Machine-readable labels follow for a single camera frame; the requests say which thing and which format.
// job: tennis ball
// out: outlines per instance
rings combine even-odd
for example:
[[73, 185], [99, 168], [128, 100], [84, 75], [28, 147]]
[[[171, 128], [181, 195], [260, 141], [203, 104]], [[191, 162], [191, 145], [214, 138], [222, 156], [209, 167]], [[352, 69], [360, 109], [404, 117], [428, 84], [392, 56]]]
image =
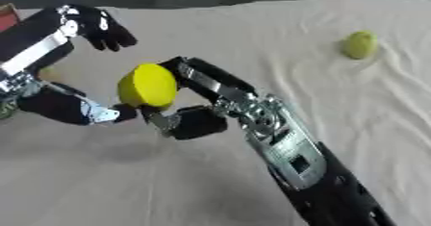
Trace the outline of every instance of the tennis ball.
[[342, 52], [351, 59], [361, 60], [373, 54], [377, 45], [375, 34], [370, 31], [359, 31], [342, 42]]

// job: robotic hand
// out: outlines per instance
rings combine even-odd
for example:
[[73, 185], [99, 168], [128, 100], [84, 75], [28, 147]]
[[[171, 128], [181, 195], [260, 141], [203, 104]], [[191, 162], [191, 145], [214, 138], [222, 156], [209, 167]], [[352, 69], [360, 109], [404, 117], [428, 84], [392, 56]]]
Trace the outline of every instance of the robotic hand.
[[79, 5], [42, 10], [0, 34], [0, 100], [15, 100], [19, 109], [71, 124], [117, 121], [134, 111], [104, 108], [81, 91], [43, 82], [38, 72], [67, 56], [71, 39], [82, 36], [95, 49], [118, 51], [137, 40], [106, 11]]
[[393, 226], [367, 189], [321, 142], [315, 141], [292, 109], [274, 95], [260, 98], [246, 82], [198, 59], [161, 63], [179, 85], [211, 102], [163, 116], [142, 107], [143, 117], [165, 134], [190, 139], [227, 129], [238, 120], [246, 141], [299, 214], [311, 226]]

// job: white cloth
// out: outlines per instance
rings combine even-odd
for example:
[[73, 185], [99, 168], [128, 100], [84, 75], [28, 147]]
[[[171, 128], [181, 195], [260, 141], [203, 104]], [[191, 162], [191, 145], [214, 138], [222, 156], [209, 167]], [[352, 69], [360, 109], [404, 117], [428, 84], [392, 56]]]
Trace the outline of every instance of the white cloth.
[[[102, 53], [75, 41], [54, 68], [65, 83], [110, 105], [139, 63], [204, 59], [293, 104], [398, 225], [431, 224], [431, 0], [109, 11], [139, 45]], [[338, 45], [359, 30], [380, 47], [352, 61]], [[0, 125], [0, 225], [306, 225], [230, 125], [179, 142], [140, 119], [76, 127], [19, 113]]]

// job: black forearm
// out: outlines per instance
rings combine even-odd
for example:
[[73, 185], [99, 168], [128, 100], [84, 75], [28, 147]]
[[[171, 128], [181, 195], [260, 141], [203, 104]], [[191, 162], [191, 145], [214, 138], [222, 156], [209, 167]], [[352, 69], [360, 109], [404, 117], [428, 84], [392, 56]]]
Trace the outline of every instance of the black forearm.
[[304, 190], [288, 189], [273, 175], [299, 214], [310, 226], [393, 226], [377, 201], [355, 176], [326, 148], [318, 145], [327, 162], [325, 176]]

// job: yellow ball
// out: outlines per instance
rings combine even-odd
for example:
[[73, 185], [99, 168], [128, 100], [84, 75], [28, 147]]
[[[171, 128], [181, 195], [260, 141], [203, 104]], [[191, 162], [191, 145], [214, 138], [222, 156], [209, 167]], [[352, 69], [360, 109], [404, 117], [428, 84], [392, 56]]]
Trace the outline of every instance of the yellow ball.
[[370, 31], [353, 33], [342, 43], [342, 52], [355, 60], [364, 59], [377, 49], [377, 36]]
[[136, 108], [141, 105], [167, 107], [176, 93], [173, 74], [154, 63], [139, 65], [118, 83], [120, 101]]

